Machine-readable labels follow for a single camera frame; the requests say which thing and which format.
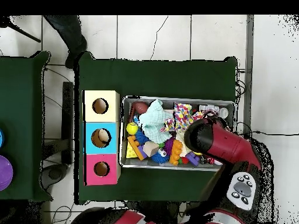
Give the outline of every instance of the pink block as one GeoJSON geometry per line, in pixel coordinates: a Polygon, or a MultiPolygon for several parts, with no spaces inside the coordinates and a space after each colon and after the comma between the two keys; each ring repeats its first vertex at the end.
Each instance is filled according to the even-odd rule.
{"type": "Polygon", "coordinates": [[[109,155],[86,155],[86,183],[88,186],[98,185],[114,185],[117,184],[118,166],[116,154],[109,155]],[[95,174],[95,164],[98,162],[106,162],[109,166],[109,173],[106,176],[98,176],[95,174]]]}

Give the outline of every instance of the metal tray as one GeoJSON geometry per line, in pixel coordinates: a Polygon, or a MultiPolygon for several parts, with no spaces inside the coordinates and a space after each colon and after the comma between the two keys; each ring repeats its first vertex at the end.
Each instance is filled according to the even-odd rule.
{"type": "Polygon", "coordinates": [[[214,164],[199,164],[197,167],[188,164],[178,164],[174,166],[169,162],[164,164],[158,164],[153,162],[151,159],[146,158],[140,160],[139,158],[126,158],[127,151],[127,137],[128,133],[126,131],[126,126],[128,124],[128,115],[131,109],[131,104],[134,102],[146,102],[150,104],[154,100],[159,99],[163,102],[163,109],[170,110],[173,109],[173,102],[190,104],[192,106],[197,105],[208,105],[212,104],[219,107],[225,107],[228,110],[228,117],[225,119],[227,124],[231,128],[235,128],[235,103],[233,101],[221,101],[221,100],[195,100],[195,99],[179,99],[179,98],[163,98],[163,97],[147,97],[140,96],[136,98],[135,96],[125,96],[121,101],[121,123],[120,123],[120,155],[119,163],[123,167],[132,167],[132,168],[146,168],[146,169],[172,169],[172,170],[201,170],[201,171],[217,171],[221,166],[214,164]]]}

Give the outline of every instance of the gray button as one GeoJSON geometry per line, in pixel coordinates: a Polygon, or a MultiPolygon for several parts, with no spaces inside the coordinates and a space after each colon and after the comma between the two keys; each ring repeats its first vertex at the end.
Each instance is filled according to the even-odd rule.
{"type": "Polygon", "coordinates": [[[245,196],[245,197],[250,197],[251,196],[251,189],[250,186],[246,185],[243,182],[237,182],[234,185],[234,189],[240,193],[241,195],[245,196]]]}

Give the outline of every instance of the tennis ball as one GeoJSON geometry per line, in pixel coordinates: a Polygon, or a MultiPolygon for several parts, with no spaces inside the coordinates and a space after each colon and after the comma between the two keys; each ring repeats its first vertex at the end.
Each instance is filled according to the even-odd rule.
{"type": "Polygon", "coordinates": [[[134,122],[130,122],[128,123],[126,130],[130,135],[135,135],[138,131],[138,125],[134,122]]]}

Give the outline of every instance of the green table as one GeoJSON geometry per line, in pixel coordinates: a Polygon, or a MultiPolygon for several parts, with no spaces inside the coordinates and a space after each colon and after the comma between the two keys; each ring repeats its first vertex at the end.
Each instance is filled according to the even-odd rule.
{"type": "Polygon", "coordinates": [[[0,199],[50,200],[39,184],[42,155],[42,71],[48,52],[31,58],[0,57],[0,155],[13,167],[13,180],[0,199]]]}
{"type": "Polygon", "coordinates": [[[75,76],[75,199],[81,201],[198,201],[212,171],[121,168],[116,185],[84,186],[82,90],[115,90],[120,96],[235,101],[235,58],[225,61],[128,61],[83,53],[75,76]]]}

